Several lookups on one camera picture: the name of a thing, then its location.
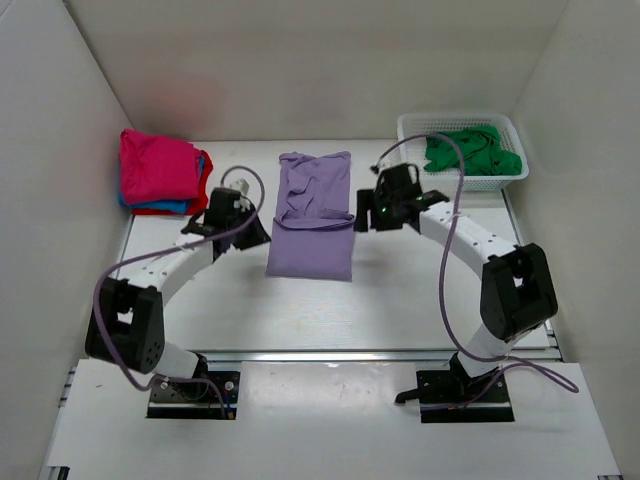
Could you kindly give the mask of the purple t shirt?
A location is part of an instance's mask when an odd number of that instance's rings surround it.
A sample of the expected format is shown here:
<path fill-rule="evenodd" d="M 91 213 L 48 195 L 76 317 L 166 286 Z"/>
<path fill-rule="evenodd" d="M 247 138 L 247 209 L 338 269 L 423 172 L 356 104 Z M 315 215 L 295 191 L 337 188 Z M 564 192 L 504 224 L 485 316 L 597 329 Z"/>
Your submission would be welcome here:
<path fill-rule="evenodd" d="M 266 275 L 349 282 L 355 244 L 351 153 L 279 157 L 280 180 Z"/>

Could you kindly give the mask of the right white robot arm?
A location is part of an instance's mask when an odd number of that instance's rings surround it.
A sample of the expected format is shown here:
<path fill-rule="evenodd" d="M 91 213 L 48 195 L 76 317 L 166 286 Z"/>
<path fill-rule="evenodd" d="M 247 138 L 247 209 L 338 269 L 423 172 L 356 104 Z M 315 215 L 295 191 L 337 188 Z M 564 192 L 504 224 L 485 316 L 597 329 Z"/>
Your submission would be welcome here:
<path fill-rule="evenodd" d="M 513 347 L 558 311 L 556 293 L 543 249 L 519 246 L 462 215 L 460 197 L 423 190 L 418 169 L 408 163 L 374 168 L 377 182 L 357 193 L 355 230 L 390 231 L 410 226 L 443 247 L 438 286 L 446 332 L 453 331 L 445 310 L 445 276 L 455 256 L 480 279 L 481 324 L 469 340 L 456 341 L 456 353 L 432 386 L 450 402 L 470 403 L 499 378 L 500 364 Z"/>

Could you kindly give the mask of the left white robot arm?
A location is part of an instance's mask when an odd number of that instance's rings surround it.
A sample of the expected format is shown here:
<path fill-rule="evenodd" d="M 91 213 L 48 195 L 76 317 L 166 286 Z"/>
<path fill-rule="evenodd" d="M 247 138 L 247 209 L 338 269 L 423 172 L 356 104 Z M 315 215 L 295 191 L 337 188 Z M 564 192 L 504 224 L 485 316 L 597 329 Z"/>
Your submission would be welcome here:
<path fill-rule="evenodd" d="M 166 255 L 142 262 L 130 278 L 104 280 L 98 290 L 103 328 L 91 316 L 85 340 L 88 356 L 114 363 L 110 340 L 124 366 L 156 374 L 188 398 L 208 389 L 204 357 L 165 340 L 164 308 L 200 271 L 231 248 L 246 250 L 271 241 L 248 198 L 249 185 L 236 180 L 212 191 L 209 206 L 192 216 Z"/>

